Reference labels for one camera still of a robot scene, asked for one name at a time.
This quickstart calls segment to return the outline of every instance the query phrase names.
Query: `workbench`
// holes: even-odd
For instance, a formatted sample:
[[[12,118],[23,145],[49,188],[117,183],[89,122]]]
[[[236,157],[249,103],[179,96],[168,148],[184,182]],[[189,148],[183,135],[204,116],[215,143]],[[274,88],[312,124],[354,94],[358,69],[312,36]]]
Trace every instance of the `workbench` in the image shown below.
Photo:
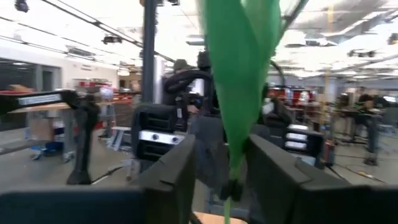
[[[98,103],[98,106],[106,106],[106,132],[111,132],[111,124],[113,122],[113,114],[111,113],[113,102],[103,102]],[[63,143],[63,159],[64,162],[70,161],[73,157],[74,152],[76,150],[75,141],[74,141],[74,133],[75,128],[73,125],[74,121],[74,112],[66,103],[55,103],[52,105],[44,105],[44,106],[33,106],[29,108],[23,108],[19,110],[12,111],[10,113],[27,113],[29,117],[29,113],[39,112],[39,111],[60,111],[60,117],[63,121],[64,127],[64,143]],[[46,140],[35,140],[35,139],[25,139],[18,142],[12,142],[10,144],[5,144],[0,146],[0,155],[9,154],[12,152],[20,151],[23,149],[32,148],[34,146],[44,146],[46,143],[50,141]]]

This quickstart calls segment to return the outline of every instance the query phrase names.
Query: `cardboard box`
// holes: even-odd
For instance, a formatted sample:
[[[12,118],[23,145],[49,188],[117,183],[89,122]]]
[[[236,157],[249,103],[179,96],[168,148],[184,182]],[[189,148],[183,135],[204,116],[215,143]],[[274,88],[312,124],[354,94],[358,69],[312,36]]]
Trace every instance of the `cardboard box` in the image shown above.
[[[29,120],[30,136],[38,141],[54,141],[52,118],[34,118]]]

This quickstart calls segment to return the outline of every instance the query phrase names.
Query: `wooden table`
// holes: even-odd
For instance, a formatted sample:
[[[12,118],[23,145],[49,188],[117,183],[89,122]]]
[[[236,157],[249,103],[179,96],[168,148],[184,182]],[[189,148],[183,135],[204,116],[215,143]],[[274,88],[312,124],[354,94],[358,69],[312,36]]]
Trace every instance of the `wooden table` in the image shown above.
[[[224,217],[220,215],[213,215],[202,212],[195,212],[195,215],[200,219],[202,224],[221,224],[224,223]],[[247,224],[245,221],[238,220],[236,218],[231,219],[230,224]]]
[[[112,104],[113,104],[112,102],[97,103],[98,106],[108,106]],[[36,112],[36,111],[54,111],[54,110],[67,110],[67,109],[70,109],[70,107],[66,103],[54,103],[51,105],[32,106],[28,108],[14,110],[10,113],[27,113],[27,112]]]

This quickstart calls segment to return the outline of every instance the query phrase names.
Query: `person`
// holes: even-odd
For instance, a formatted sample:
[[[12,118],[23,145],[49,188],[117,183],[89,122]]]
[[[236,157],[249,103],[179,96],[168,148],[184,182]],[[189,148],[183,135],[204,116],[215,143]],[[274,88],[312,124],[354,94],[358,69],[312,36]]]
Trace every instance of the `person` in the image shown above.
[[[373,97],[371,97],[369,94],[365,93],[365,87],[360,87],[358,93],[360,94],[359,99],[358,99],[358,107],[357,110],[361,113],[370,113],[369,109],[373,107]],[[354,117],[354,122],[356,127],[360,127],[361,125],[365,126],[367,129],[369,129],[369,119],[367,116],[363,116],[361,114],[356,115]]]
[[[165,73],[162,77],[162,83],[166,82],[168,78],[170,78],[173,75],[179,74],[181,72],[185,72],[189,69],[192,69],[192,66],[189,66],[187,61],[184,59],[177,59],[173,65],[173,72],[170,73]],[[175,93],[175,94],[170,94],[166,93],[163,91],[163,98],[162,98],[162,104],[164,105],[175,105],[175,99],[178,97],[178,95],[181,93]],[[195,105],[188,105],[188,112],[192,114],[196,114],[199,112],[199,109]]]
[[[358,111],[360,114],[357,114],[354,117],[354,122],[356,127],[365,126],[366,132],[368,133],[368,143],[366,149],[368,150],[368,157],[365,158],[364,163],[370,166],[376,166],[376,151],[377,151],[377,141],[378,141],[378,130],[377,124],[374,121],[374,118],[371,115],[373,114],[370,109],[373,108],[373,97],[369,94],[365,93],[365,87],[361,87],[359,89],[360,97],[358,99]]]

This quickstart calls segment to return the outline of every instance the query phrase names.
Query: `white ceiling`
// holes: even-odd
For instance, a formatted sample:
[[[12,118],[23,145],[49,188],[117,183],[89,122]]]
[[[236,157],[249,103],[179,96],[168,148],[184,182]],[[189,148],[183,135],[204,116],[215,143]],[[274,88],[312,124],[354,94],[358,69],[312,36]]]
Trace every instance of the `white ceiling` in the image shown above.
[[[200,2],[200,0],[181,0],[180,6],[166,5],[165,7],[158,7],[159,25],[156,37],[156,51],[171,58],[185,58],[190,64],[196,64],[197,54],[203,47],[189,46],[185,41],[188,35],[203,33],[200,25],[200,9],[197,8],[197,1]],[[51,0],[50,2],[54,2],[66,10],[84,17],[80,12],[60,4],[58,0]],[[62,2],[96,18],[110,27],[124,32],[133,39],[141,39],[144,10],[139,4],[139,0],[63,0]],[[298,0],[280,0],[280,7],[283,14],[289,15],[297,2]],[[336,6],[334,17],[352,14],[357,17],[360,16],[358,20],[374,15],[368,13],[369,10],[398,8],[398,1],[396,0],[374,0],[373,2],[378,2],[378,8],[366,10],[358,8],[359,2],[360,0],[309,0],[307,6],[298,16],[292,27],[295,30],[306,32],[311,30],[312,26],[316,25],[320,27],[324,34],[327,31],[330,31],[330,35],[343,32],[344,29],[349,28],[346,26],[350,26],[346,24],[347,22],[345,24],[335,22],[331,27],[326,28],[328,27],[327,8],[332,4]],[[140,48],[130,43],[104,45],[101,39],[104,37],[105,32],[101,29],[80,21],[41,0],[28,0],[28,4],[30,11],[23,13],[17,12],[14,9],[12,1],[0,1],[0,11],[2,12],[0,16],[20,22],[21,24],[49,31],[60,37],[77,40],[85,45],[89,45],[89,47],[81,45],[79,46],[80,48],[95,52],[98,55],[104,55],[103,57],[109,60],[110,58],[112,60],[122,60],[122,58],[127,60],[127,58],[137,58],[138,56]],[[376,58],[385,57],[386,55],[397,52],[395,51],[396,47],[387,46],[384,41],[386,36],[393,30],[396,30],[396,27],[397,24],[389,24],[388,27],[386,25],[376,26],[373,31],[377,32],[378,35],[372,37],[355,37],[338,47],[287,49],[281,45],[277,49],[275,60],[285,67],[306,70],[329,68],[332,67],[331,65],[345,67],[364,60],[375,60],[375,58],[348,58],[346,53],[354,48],[354,46],[355,48],[364,46],[363,48],[377,49],[379,53]],[[48,34],[43,34],[15,23],[0,20],[0,35],[14,37],[15,33],[20,34],[25,41],[56,49],[62,48],[65,44],[77,45],[56,36],[51,37]],[[118,56],[115,56],[115,54],[109,56],[109,54],[101,50],[115,52]],[[386,62],[372,66],[376,68],[377,66],[391,66],[390,64]]]

